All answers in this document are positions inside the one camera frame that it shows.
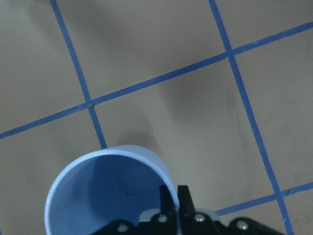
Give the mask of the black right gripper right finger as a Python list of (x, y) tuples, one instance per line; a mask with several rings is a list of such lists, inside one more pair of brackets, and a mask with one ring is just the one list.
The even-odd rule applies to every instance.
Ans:
[(178, 185), (179, 214), (181, 217), (190, 217), (195, 213), (195, 206), (187, 185)]

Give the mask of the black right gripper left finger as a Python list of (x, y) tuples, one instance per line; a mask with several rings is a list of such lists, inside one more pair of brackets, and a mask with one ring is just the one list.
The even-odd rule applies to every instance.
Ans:
[(166, 185), (159, 188), (160, 193), (160, 214), (166, 217), (176, 217), (176, 205)]

